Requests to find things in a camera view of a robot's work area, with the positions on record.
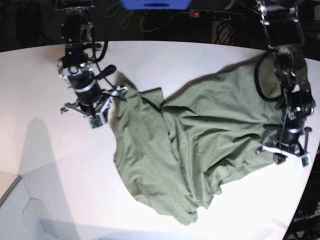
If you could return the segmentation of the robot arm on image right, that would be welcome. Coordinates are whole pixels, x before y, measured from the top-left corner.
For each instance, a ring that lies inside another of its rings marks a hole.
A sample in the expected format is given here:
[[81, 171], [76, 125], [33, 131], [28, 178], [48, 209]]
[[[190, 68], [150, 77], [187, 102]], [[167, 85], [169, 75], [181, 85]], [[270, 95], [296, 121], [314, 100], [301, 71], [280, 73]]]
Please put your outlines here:
[[[307, 140], [312, 132], [305, 122], [314, 113], [316, 103], [303, 52], [306, 40], [298, 16], [301, 1], [258, 0], [256, 3], [268, 40], [268, 51], [255, 65], [254, 83], [258, 95], [266, 102], [275, 102], [276, 109], [282, 112], [280, 124], [264, 125], [264, 129], [276, 131], [276, 134], [256, 153], [273, 153], [276, 164], [285, 162], [287, 158], [295, 158], [306, 167], [312, 163], [307, 151], [308, 141], [301, 145], [299, 138], [304, 136]], [[259, 80], [260, 66], [270, 55], [275, 56], [274, 73], [280, 81], [280, 95], [277, 97], [264, 95]]]

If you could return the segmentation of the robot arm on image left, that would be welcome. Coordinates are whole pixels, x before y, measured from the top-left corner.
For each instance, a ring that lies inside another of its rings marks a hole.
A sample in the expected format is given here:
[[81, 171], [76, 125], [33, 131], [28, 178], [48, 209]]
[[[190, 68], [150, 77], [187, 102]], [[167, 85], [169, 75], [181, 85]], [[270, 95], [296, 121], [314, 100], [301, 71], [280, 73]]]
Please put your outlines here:
[[188, 82], [179, 91], [163, 98], [161, 88], [140, 92], [124, 79], [109, 90], [102, 89], [100, 79], [116, 71], [107, 66], [95, 75], [92, 66], [100, 57], [95, 52], [94, 26], [89, 8], [93, 1], [63, 4], [65, 21], [61, 34], [66, 39], [65, 55], [58, 61], [60, 77], [76, 94], [76, 102], [66, 103], [62, 113], [75, 111], [87, 118], [92, 128], [107, 123], [110, 104], [115, 104], [112, 131], [116, 137], [115, 163], [118, 166], [186, 166], [189, 164], [222, 163], [232, 166], [261, 165], [272, 161], [267, 146], [270, 132], [258, 121], [255, 127], [243, 129], [239, 103], [224, 100], [218, 93], [232, 87], [237, 70], [252, 69], [243, 63], [216, 74], [204, 75]]

